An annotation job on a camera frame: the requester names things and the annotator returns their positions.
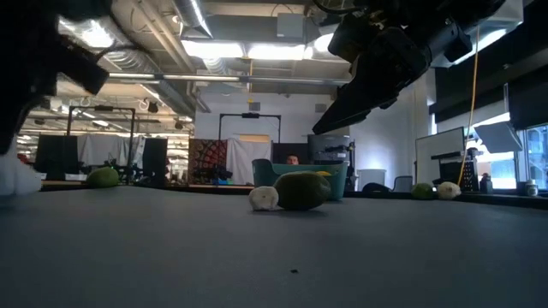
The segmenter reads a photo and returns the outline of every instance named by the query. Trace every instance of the person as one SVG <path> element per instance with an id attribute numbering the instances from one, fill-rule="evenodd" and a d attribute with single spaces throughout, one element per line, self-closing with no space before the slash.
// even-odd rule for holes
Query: person
<path id="1" fill-rule="evenodd" d="M 289 154 L 285 159 L 286 164 L 299 164 L 299 157 L 295 154 Z"/>

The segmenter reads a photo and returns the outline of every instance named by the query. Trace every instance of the patterned fabric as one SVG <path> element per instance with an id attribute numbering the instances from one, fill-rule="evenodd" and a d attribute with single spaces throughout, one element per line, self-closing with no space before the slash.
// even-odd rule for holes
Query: patterned fabric
<path id="1" fill-rule="evenodd" d="M 188 184 L 214 184 L 217 166 L 226 168 L 226 140 L 190 139 Z"/>

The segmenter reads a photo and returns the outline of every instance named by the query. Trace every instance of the green fruit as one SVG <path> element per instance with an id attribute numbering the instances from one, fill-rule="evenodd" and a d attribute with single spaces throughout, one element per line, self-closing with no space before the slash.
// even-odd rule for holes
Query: green fruit
<path id="1" fill-rule="evenodd" d="M 118 185 L 118 172 L 109 167 L 95 169 L 87 176 L 87 185 L 93 188 L 107 188 Z"/>
<path id="2" fill-rule="evenodd" d="M 434 198 L 434 191 L 432 185 L 427 183 L 419 183 L 413 187 L 411 191 L 413 198 L 421 200 L 431 200 Z"/>
<path id="3" fill-rule="evenodd" d="M 278 205 L 285 210 L 310 210 L 322 205 L 331 195 L 331 185 L 311 171 L 291 172 L 280 176 L 274 187 Z"/>

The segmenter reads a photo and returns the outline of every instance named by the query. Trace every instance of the white board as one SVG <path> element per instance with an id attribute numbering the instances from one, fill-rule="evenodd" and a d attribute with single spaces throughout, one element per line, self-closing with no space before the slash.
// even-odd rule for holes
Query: white board
<path id="1" fill-rule="evenodd" d="M 415 141 L 417 151 L 417 183 L 439 179 L 439 161 L 432 156 L 464 151 L 464 127 L 438 133 Z"/>

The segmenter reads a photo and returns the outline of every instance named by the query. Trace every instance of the teal bin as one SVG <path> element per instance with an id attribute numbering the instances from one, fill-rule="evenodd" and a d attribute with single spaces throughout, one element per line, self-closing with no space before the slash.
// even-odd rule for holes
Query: teal bin
<path id="1" fill-rule="evenodd" d="M 344 184 L 348 165 L 346 163 L 336 165 L 288 165 L 271 163 L 268 159 L 255 159 L 253 161 L 253 179 L 255 187 L 274 186 L 280 175 L 295 171 L 325 171 L 331 175 L 324 178 L 331 184 L 331 201 L 338 201 L 343 198 Z"/>

